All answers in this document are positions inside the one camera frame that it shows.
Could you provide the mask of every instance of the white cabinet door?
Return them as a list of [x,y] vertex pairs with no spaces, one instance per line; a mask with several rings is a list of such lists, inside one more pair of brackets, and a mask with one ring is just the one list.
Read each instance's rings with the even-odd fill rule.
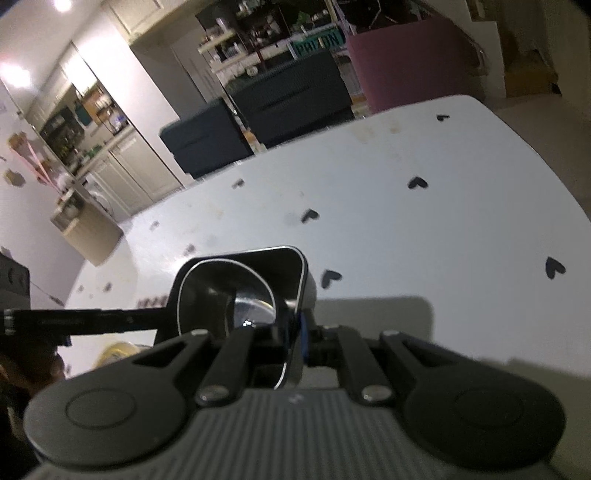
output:
[[63,69],[68,80],[82,96],[94,87],[97,81],[95,74],[92,73],[74,45],[70,45],[66,53],[62,56],[60,67]]
[[158,0],[108,0],[108,6],[130,33],[143,33],[164,13]]
[[71,85],[72,83],[59,66],[49,76],[25,116],[37,131],[40,131],[49,120],[49,115]]
[[91,173],[101,188],[115,197],[129,215],[152,205],[148,194],[110,154],[107,154]]
[[168,27],[164,30],[164,41],[173,49],[202,97],[206,102],[211,102],[224,95],[222,84],[212,73],[205,57],[197,51],[197,45],[205,35],[199,21],[191,15],[177,20],[174,26],[176,28]]
[[64,98],[68,89],[72,86],[70,80],[58,66],[43,86],[43,92],[40,95],[40,105],[42,110],[49,116],[57,104]]
[[132,131],[111,148],[111,153],[155,202],[181,186],[160,157],[136,131]]
[[35,128],[35,130],[37,130],[37,132],[41,131],[41,128],[43,128],[43,125],[45,125],[45,122],[47,121],[45,113],[41,109],[41,106],[37,100],[31,104],[31,107],[25,118],[27,119],[27,122],[29,122]]

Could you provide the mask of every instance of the white table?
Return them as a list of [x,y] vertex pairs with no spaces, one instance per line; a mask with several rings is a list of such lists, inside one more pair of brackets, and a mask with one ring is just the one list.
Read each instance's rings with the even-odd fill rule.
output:
[[[415,176],[428,188],[409,189]],[[232,188],[238,179],[244,186]],[[309,208],[320,216],[302,224]],[[133,308],[168,293],[189,257],[294,245],[318,285],[319,323],[366,336],[406,330],[542,382],[569,415],[561,461],[588,466],[591,407],[579,397],[591,391],[591,224],[478,101],[405,106],[280,146],[124,229],[104,265],[82,268],[67,308]],[[548,278],[548,257],[566,273]],[[326,269],[343,278],[323,290]],[[125,337],[146,343],[153,334]],[[63,355],[85,369],[112,341],[74,339]]]

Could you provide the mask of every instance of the ceiling light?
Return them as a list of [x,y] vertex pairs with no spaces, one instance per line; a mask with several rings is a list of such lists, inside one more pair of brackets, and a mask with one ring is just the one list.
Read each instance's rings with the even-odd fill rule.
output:
[[72,8],[72,0],[53,0],[53,5],[58,12],[67,12]]
[[28,70],[18,65],[3,63],[0,65],[0,76],[5,82],[16,88],[28,88],[31,86],[31,74]]

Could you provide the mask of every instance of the green sign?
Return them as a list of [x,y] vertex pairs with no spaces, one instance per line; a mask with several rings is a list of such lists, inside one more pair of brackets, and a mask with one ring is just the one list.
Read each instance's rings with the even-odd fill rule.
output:
[[339,27],[332,27],[290,43],[290,50],[296,58],[304,57],[321,48],[333,50],[345,46],[345,35]]

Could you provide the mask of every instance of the hand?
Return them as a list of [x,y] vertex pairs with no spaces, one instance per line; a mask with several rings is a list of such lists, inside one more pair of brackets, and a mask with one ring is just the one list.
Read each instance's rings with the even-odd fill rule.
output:
[[0,353],[0,381],[27,390],[31,398],[43,388],[66,377],[64,361],[60,355],[53,351],[48,352],[44,345],[29,344],[19,357],[21,365],[8,355]]

